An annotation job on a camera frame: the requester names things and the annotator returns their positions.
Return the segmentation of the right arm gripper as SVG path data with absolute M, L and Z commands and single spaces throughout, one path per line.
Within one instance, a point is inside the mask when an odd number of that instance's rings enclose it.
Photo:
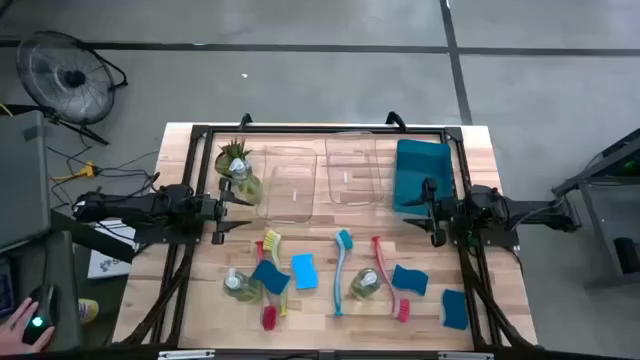
M 462 199 L 453 197 L 436 198 L 437 183 L 434 178 L 427 177 L 422 183 L 422 197 L 401 203 L 401 206 L 420 206 L 427 204 L 430 218 L 404 219 L 405 223 L 414 225 L 425 232 L 431 232 L 431 244 L 441 247 L 447 242 L 447 235 L 453 232 L 454 241 L 459 246 L 469 246 L 469 192 Z

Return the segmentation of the clear yellow-green soap bottle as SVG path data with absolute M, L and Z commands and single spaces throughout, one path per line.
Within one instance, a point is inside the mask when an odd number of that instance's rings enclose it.
M 259 205 L 262 199 L 262 185 L 260 179 L 253 173 L 249 162 L 246 159 L 235 158 L 231 161 L 228 170 L 245 200 Z
M 373 268 L 360 270 L 350 283 L 350 294 L 358 300 L 370 298 L 381 287 L 378 271 Z
M 225 293 L 239 302 L 255 303 L 262 299 L 262 283 L 236 268 L 229 268 L 223 281 Z

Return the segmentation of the yellow-green dish brush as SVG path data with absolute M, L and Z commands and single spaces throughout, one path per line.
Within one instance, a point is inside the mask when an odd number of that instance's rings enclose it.
M 268 230 L 264 236 L 263 249 L 271 253 L 273 263 L 278 271 L 282 270 L 279 247 L 281 242 L 281 235 L 274 230 Z M 280 316 L 285 317 L 287 315 L 287 300 L 288 300 L 288 285 L 285 285 L 282 293 L 280 294 Z

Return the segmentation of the blue two-layer sponge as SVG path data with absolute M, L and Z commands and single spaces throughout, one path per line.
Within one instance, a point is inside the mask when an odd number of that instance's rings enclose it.
M 291 279 L 290 275 L 280 272 L 277 267 L 268 260 L 261 260 L 251 277 L 260 281 L 270 293 L 275 295 L 282 294 Z
M 392 276 L 392 286 L 398 290 L 409 291 L 419 296 L 427 292 L 429 276 L 420 270 L 408 269 L 396 265 Z
M 318 274 L 311 253 L 294 255 L 291 266 L 297 290 L 315 289 L 318 286 Z
M 465 331 L 469 326 L 465 293 L 445 289 L 442 294 L 442 325 L 447 328 Z

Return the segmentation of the red dish brush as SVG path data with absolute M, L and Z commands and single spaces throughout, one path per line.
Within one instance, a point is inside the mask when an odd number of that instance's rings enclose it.
M 256 250 L 257 250 L 257 265 L 260 265 L 260 263 L 264 260 L 263 242 L 256 241 L 255 244 L 256 244 Z M 271 331 L 276 326 L 277 311 L 276 311 L 276 307 L 272 305 L 269 300 L 268 291 L 264 286 L 264 283 L 260 282 L 260 284 L 261 284 L 261 301 L 263 306 L 262 314 L 261 314 L 261 324 L 265 331 Z
M 386 284 L 388 285 L 393 301 L 391 315 L 394 319 L 406 323 L 410 318 L 410 302 L 408 299 L 401 298 L 395 288 L 392 285 L 392 281 L 386 271 L 385 259 L 382 251 L 382 247 L 380 244 L 380 237 L 373 236 L 371 238 L 373 243 L 374 254 L 376 257 L 376 262 L 379 267 L 380 273 L 382 274 Z

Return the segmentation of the blue dish brush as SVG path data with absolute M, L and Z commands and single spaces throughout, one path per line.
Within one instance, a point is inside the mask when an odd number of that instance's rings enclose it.
M 342 316 L 341 276 L 346 252 L 353 248 L 353 240 L 350 232 L 346 229 L 340 230 L 336 234 L 336 244 L 338 246 L 338 261 L 334 274 L 334 314 L 336 316 Z

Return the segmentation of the teal plastic tray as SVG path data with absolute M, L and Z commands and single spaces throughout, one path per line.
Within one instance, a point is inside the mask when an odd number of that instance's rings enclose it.
M 425 205 L 404 206 L 417 200 L 422 183 L 431 178 L 436 183 L 435 199 L 453 198 L 451 149 L 446 144 L 401 139 L 397 142 L 392 208 L 395 212 L 427 215 Z

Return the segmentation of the black diagonal desk bar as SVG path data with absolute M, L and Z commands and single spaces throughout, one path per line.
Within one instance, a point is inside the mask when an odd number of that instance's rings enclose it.
M 74 243 L 125 263 L 131 263 L 134 258 L 135 251 L 132 246 L 112 236 L 78 223 L 56 210 L 50 211 L 50 219 L 51 229 L 53 231 L 69 231 Z

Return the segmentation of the yellow power plug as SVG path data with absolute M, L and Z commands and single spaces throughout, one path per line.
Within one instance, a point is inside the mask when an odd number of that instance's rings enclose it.
M 52 180 L 62 182 L 65 180 L 72 180 L 72 179 L 81 178 L 81 177 L 95 177 L 96 174 L 97 174 L 97 167 L 95 166 L 93 161 L 89 161 L 79 171 L 72 172 L 70 175 L 52 177 Z

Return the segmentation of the person's yellow shoe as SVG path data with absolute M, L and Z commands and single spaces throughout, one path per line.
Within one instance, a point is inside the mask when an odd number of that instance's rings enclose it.
M 78 299 L 78 314 L 80 322 L 85 325 L 96 319 L 100 311 L 99 303 L 93 299 Z

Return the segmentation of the black desk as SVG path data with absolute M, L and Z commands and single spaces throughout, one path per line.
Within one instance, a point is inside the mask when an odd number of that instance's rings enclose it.
M 56 286 L 59 319 L 53 338 L 45 349 L 64 351 L 79 348 L 82 345 L 82 326 L 78 314 L 71 235 L 68 232 L 52 233 L 0 253 L 0 258 L 11 262 L 17 307 L 26 298 L 31 298 L 31 292 L 37 287 L 46 283 Z M 10 314 L 0 317 L 0 324 L 8 320 Z

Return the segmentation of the grey metal cart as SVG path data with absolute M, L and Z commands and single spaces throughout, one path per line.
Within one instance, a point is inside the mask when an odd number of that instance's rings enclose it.
M 597 153 L 575 176 L 552 188 L 581 193 L 597 239 L 613 273 L 587 288 L 640 284 L 640 128 Z

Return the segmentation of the black computer mouse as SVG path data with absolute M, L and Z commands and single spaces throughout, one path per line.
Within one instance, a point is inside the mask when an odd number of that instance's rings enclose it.
M 22 340 L 33 345 L 48 328 L 57 325 L 59 314 L 56 286 L 52 283 L 43 284 L 34 289 L 30 297 L 38 303 L 38 307 L 27 323 Z

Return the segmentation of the grey desk top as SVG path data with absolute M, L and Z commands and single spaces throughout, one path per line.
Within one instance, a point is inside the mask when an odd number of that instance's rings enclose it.
M 0 116 L 0 252 L 50 228 L 45 127 L 40 115 Z

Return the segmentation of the black floor fan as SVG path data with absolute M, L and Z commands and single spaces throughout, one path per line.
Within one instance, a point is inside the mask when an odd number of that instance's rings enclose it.
M 0 111 L 6 115 L 38 111 L 54 125 L 108 144 L 89 127 L 109 115 L 116 91 L 128 85 L 118 66 L 76 37 L 41 30 L 19 42 L 16 71 L 33 103 L 3 104 Z

